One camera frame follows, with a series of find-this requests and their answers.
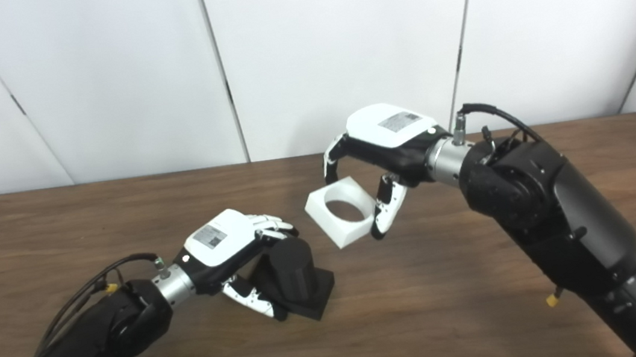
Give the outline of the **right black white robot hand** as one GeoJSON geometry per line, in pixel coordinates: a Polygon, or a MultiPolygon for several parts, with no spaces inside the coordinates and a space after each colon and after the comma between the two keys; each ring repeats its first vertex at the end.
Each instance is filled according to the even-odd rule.
{"type": "Polygon", "coordinates": [[[323,154],[326,184],[339,179],[339,160],[352,157],[384,169],[379,180],[373,210],[371,235],[385,237],[409,189],[423,182],[434,182],[428,168],[432,148],[449,134],[432,117],[392,104],[363,107],[346,122],[323,154]]]}

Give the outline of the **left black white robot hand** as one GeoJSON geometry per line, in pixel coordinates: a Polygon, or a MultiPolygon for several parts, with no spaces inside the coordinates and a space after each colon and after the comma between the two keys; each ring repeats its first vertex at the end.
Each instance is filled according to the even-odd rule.
{"type": "Polygon", "coordinates": [[[274,245],[298,235],[296,227],[280,217],[226,209],[186,238],[172,266],[181,271],[192,293],[223,293],[260,315],[284,321],[287,310],[239,272],[274,245]]]}

